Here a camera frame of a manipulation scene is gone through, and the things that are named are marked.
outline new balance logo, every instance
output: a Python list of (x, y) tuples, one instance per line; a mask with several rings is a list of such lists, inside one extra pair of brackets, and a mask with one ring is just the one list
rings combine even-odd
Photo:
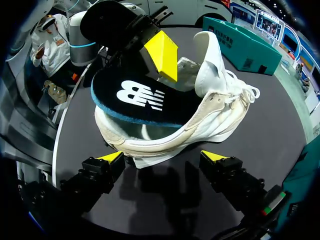
[(145, 107), (148, 102), (152, 109), (162, 111), (164, 92), (155, 90), (153, 93), (150, 87), (130, 80), (123, 81), (121, 87), (123, 90), (116, 93), (120, 101), (141, 107)]

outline black tabletop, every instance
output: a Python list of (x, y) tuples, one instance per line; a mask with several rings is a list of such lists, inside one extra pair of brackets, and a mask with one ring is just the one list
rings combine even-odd
[[(164, 28), (179, 46), (178, 57), (196, 60), (193, 37), (199, 28)], [(171, 235), (187, 232), (200, 239), (239, 224), (243, 215), (221, 193), (215, 193), (199, 171), (200, 151), (237, 156), (256, 178), (265, 179), (269, 190), (282, 181), (306, 144), (298, 113), (275, 76), (239, 72), (224, 57), (226, 69), (260, 89), (261, 97), (235, 132), (222, 143), (198, 143), (178, 156), (137, 170), (127, 165), (110, 194), (104, 194), (84, 217), (121, 233)], [(105, 145), (94, 118), (90, 81), (103, 59), (86, 73), (72, 98), (58, 135), (53, 159), (59, 183), (78, 172), (90, 156), (101, 157), (114, 150)]]

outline black insole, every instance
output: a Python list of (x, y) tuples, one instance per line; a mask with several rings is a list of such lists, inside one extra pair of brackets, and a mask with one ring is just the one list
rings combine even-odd
[(104, 68), (93, 77), (91, 94), (105, 113), (121, 120), (179, 128), (197, 111), (202, 98), (123, 68)]

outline white sneaker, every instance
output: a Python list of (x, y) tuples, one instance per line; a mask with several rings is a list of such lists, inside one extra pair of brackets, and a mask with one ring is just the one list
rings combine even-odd
[[(191, 119), (180, 127), (154, 127), (140, 125), (140, 136), (128, 134), (114, 117), (98, 106), (95, 121), (104, 140), (126, 156), (133, 157), (138, 169), (164, 162), (186, 146), (201, 141), (222, 142), (244, 119), (250, 104), (260, 96), (260, 91), (239, 80), (225, 70), (217, 37), (209, 31), (194, 36), (199, 63), (194, 89), (203, 98)], [(154, 139), (152, 128), (165, 129), (165, 137)]]

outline teal box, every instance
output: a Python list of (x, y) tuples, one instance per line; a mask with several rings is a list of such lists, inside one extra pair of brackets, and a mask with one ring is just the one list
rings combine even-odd
[(303, 204), (317, 174), (320, 173), (320, 135), (306, 145), (293, 169), (283, 182), (283, 189), (292, 195), (282, 209), (277, 231), (289, 220)]
[(253, 32), (210, 17), (204, 17), (203, 30), (215, 33), (222, 54), (239, 71), (266, 75), (275, 73), (281, 54)]

